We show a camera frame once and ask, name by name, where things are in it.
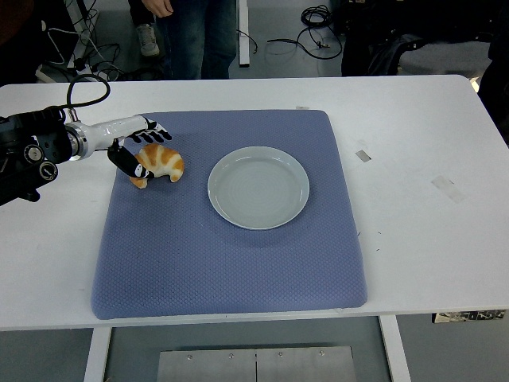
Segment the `person's hand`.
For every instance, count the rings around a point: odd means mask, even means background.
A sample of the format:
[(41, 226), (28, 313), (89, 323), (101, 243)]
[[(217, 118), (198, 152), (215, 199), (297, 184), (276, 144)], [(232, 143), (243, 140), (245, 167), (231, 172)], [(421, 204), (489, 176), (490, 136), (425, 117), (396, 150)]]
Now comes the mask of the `person's hand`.
[(142, 0), (145, 8), (158, 18), (169, 17), (173, 14), (170, 0)]

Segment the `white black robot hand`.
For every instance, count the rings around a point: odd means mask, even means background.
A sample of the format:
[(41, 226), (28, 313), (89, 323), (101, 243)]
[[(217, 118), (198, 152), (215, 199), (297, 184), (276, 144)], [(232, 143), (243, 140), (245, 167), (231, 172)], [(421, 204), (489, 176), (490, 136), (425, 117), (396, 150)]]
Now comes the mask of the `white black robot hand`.
[(141, 115), (91, 126), (78, 123), (74, 129), (79, 136), (75, 159), (85, 159), (98, 150), (106, 150), (110, 161), (124, 174), (139, 179), (154, 178), (155, 175), (120, 142), (125, 138), (132, 138), (136, 143), (142, 140), (162, 143), (172, 139), (163, 126)]

